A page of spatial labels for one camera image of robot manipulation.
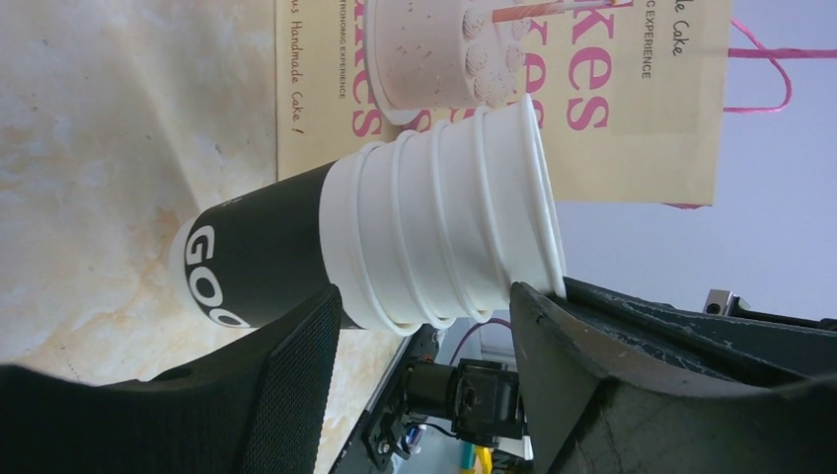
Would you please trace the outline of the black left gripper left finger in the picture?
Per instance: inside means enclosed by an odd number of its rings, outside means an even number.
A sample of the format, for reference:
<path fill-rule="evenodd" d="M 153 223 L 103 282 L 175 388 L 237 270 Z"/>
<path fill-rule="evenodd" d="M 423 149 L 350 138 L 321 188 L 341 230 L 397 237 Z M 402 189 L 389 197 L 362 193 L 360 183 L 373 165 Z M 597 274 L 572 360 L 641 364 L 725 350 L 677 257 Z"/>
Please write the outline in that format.
<path fill-rule="evenodd" d="M 311 473 L 342 301 L 329 285 L 276 321 L 148 380 L 92 386 L 1 369 L 5 473 Z"/>

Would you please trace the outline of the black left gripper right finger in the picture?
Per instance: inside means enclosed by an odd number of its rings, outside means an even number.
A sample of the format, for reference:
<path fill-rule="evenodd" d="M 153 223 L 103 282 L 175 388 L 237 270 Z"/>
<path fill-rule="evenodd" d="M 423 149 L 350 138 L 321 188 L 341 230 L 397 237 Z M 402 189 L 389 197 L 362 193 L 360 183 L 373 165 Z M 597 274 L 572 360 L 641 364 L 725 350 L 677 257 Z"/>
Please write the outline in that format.
<path fill-rule="evenodd" d="M 832 473 L 836 323 L 510 290 L 538 473 Z"/>

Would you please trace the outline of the stack of paper cups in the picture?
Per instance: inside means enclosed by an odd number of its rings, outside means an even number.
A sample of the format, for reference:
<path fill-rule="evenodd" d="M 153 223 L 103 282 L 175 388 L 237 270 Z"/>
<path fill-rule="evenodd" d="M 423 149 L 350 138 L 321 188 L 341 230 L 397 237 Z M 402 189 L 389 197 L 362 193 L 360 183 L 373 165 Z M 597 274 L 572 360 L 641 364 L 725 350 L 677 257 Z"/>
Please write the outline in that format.
<path fill-rule="evenodd" d="M 486 321 L 517 282 L 565 296 L 533 100 L 407 130 L 210 207 L 179 229 L 169 269 L 185 308 L 235 329 L 329 284 L 346 326 L 402 337 Z"/>

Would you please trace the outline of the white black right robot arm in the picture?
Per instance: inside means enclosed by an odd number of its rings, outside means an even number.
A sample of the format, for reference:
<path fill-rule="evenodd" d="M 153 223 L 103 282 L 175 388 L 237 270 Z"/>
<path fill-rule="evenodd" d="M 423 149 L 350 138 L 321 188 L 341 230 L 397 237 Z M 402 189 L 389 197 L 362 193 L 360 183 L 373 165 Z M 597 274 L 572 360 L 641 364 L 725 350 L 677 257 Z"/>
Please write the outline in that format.
<path fill-rule="evenodd" d="M 359 452 L 367 471 L 385 473 L 392 458 L 413 455 L 409 437 L 429 418 L 449 423 L 438 431 L 453 439 L 498 448 L 505 439 L 525 440 L 525 413 L 516 372 L 495 361 L 436 360 L 443 332 L 422 325 L 408 337 L 388 368 L 359 428 Z"/>

